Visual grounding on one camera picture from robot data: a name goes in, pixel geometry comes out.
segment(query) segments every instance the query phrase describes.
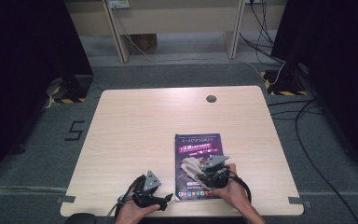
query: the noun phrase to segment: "small round mark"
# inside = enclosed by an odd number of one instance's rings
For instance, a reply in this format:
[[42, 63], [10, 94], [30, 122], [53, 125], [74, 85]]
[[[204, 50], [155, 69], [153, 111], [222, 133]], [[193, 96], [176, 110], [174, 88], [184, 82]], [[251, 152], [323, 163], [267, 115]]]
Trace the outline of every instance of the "small round mark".
[[206, 101], [208, 101], [209, 103], [214, 103], [216, 102], [217, 98], [214, 95], [209, 95], [206, 97]]

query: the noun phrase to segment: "magazine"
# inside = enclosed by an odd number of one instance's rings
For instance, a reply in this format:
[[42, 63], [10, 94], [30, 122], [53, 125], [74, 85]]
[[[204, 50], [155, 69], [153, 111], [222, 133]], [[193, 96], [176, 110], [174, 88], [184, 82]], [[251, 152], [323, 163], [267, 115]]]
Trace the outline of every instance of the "magazine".
[[219, 198], [182, 170], [184, 158], [204, 163], [211, 155], [223, 155], [220, 133], [177, 134], [175, 136], [175, 200], [177, 202]]

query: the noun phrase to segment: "electrical outlet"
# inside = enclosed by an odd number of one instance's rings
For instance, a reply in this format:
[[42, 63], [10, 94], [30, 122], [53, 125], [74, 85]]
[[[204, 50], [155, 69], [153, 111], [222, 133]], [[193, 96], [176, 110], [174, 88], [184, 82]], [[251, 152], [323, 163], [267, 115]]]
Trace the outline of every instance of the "electrical outlet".
[[130, 8], [130, 0], [109, 0], [109, 8]]
[[[254, 0], [254, 4], [263, 4], [266, 0]], [[251, 4], [251, 0], [245, 0], [245, 4]]]

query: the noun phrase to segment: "hazard tape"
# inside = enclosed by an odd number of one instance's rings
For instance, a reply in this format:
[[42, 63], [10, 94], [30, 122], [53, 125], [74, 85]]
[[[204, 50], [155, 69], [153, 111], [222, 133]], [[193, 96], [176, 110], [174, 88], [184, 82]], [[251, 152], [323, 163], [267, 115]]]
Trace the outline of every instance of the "hazard tape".
[[58, 99], [58, 98], [55, 98], [54, 95], [57, 94], [57, 92], [60, 91], [60, 88], [61, 88], [61, 85], [59, 85], [53, 92], [53, 96], [50, 100], [50, 102], [53, 104], [53, 103], [58, 103], [58, 104], [73, 104], [73, 103], [84, 103], [84, 101], [86, 100], [86, 98], [84, 97], [81, 97], [81, 98], [68, 98], [68, 99], [65, 99], [65, 98], [61, 98], [61, 99]]
[[[266, 75], [265, 72], [260, 73], [262, 77]], [[265, 79], [264, 85], [266, 86], [267, 92], [270, 95], [286, 95], [286, 96], [292, 96], [292, 95], [307, 95], [306, 91], [275, 91], [271, 88], [271, 85], [269, 84], [269, 81]]]

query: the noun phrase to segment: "power strip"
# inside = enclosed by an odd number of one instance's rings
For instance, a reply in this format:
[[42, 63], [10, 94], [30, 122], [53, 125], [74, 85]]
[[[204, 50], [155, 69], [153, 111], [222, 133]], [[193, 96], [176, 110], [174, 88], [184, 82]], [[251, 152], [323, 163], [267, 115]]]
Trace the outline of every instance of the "power strip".
[[108, 0], [110, 9], [130, 8], [129, 0]]

